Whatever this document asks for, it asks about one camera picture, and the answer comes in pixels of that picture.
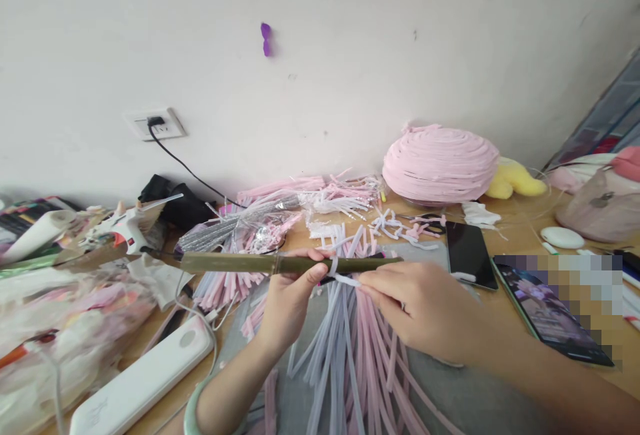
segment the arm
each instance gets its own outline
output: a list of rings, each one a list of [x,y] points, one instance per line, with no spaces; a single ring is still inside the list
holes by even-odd
[[[320,261],[332,254],[304,248],[289,255]],[[317,264],[297,280],[283,275],[271,277],[265,314],[257,335],[200,395],[196,416],[204,435],[230,435],[238,428],[267,375],[300,335],[311,291],[327,270],[326,265]],[[183,425],[184,410],[167,424],[162,434],[181,435]]]
[[[503,325],[434,264],[402,262],[360,276],[408,346],[484,369],[528,395],[565,432],[634,433],[640,403],[586,367]],[[405,302],[402,311],[398,300]]]

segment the left hand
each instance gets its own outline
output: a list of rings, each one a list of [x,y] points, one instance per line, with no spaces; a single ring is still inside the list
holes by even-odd
[[[287,256],[308,256],[319,262],[334,254],[329,250],[300,248]],[[328,271],[326,265],[316,264],[302,275],[271,276],[265,314],[255,336],[270,354],[279,358],[298,339],[307,316],[311,291]]]

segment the hot glue gun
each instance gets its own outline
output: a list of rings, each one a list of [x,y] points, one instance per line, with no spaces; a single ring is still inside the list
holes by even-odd
[[[135,207],[129,210],[125,210],[124,204],[120,202],[111,217],[87,232],[83,245],[98,245],[102,236],[111,233],[115,236],[116,246],[121,243],[127,244],[127,255],[141,254],[141,248],[146,245],[147,239],[140,231],[139,222],[144,217],[145,212],[163,203],[179,199],[182,196],[183,194],[181,193],[176,194],[145,207],[141,207],[140,202],[138,202]]]

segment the hand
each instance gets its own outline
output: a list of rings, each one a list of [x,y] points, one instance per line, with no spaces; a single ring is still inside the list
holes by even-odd
[[[364,272],[359,281],[359,290],[373,299],[411,348],[449,362],[484,366],[492,356],[486,348],[503,346],[502,324],[436,264],[383,265]],[[399,302],[405,303],[404,311]]]
[[[319,262],[333,255],[335,253],[328,250],[300,248],[287,256],[308,256]],[[265,314],[256,339],[274,356],[282,356],[300,336],[311,291],[328,271],[326,265],[316,264],[302,275],[271,276]]]

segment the pink rolled strips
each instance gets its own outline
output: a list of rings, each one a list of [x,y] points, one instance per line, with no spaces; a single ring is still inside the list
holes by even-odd
[[[471,132],[441,125],[409,127],[389,147],[382,175],[407,199],[460,203],[487,191],[498,158],[491,142]]]

